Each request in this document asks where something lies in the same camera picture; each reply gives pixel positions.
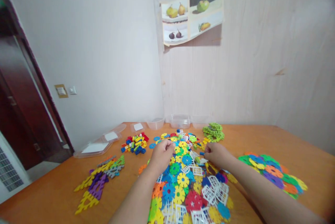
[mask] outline orange table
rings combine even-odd
[[[152,150],[147,147],[145,154],[125,153],[125,168],[120,176],[105,184],[102,198],[97,206],[74,215],[84,190],[73,192],[87,176],[90,169],[110,155],[121,156],[120,145],[127,136],[132,136],[129,125],[121,132],[122,139],[113,143],[102,156],[76,159],[71,157],[54,170],[38,179],[21,192],[0,205],[0,218],[9,223],[107,223],[127,195],[138,176],[138,169],[146,164]],[[172,133],[169,124],[157,131],[146,129],[145,133],[153,138],[162,133]],[[201,129],[190,128],[203,139]],[[223,125],[225,139],[220,143],[236,157],[245,151],[267,154],[275,158],[306,183],[308,191],[299,196],[298,201],[316,214],[329,220],[335,212],[335,157],[316,148],[276,126]],[[234,209],[231,223],[261,223],[257,211],[243,188],[229,182]]]

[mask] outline white wall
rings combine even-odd
[[[335,154],[335,0],[224,0],[221,27],[171,48],[160,1],[173,0],[154,0],[165,115],[274,124]]]
[[[11,0],[75,149],[163,114],[152,0]],[[55,84],[78,95],[59,99]]]

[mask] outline snowflake building block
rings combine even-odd
[[[77,211],[75,212],[75,215],[80,214],[83,210],[86,210],[88,207],[93,207],[97,205],[99,201],[93,197],[93,195],[90,194],[89,191],[85,191],[82,200],[80,201],[80,204],[78,205]]]

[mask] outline plastic container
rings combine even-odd
[[[191,123],[196,129],[202,129],[209,126],[209,123],[215,122],[213,116],[191,116]]]
[[[158,130],[158,129],[161,129],[164,125],[164,118],[147,118],[146,119],[146,122],[147,122],[147,125],[148,127],[151,129],[151,130]]]
[[[114,141],[117,141],[122,136],[118,131],[111,130],[110,132],[105,133],[102,135],[102,138],[104,138],[107,142],[113,143]]]
[[[134,133],[144,132],[145,129],[146,129],[145,124],[141,122],[132,123],[130,125],[130,130]]]
[[[168,123],[170,123],[171,128],[188,129],[191,121],[188,115],[172,114],[169,116]]]
[[[88,158],[88,157],[100,156],[108,151],[112,143],[113,142],[106,141],[106,139],[102,136],[95,141],[89,142],[83,148],[74,152],[73,156],[75,158]]]

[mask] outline wall switch plate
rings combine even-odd
[[[67,91],[65,89],[65,86],[63,84],[56,84],[55,85],[57,94],[59,98],[68,98],[69,95],[67,94]]]
[[[69,93],[70,93],[71,95],[76,95],[76,94],[77,94],[76,88],[75,88],[74,86],[70,87],[70,88],[69,88]]]

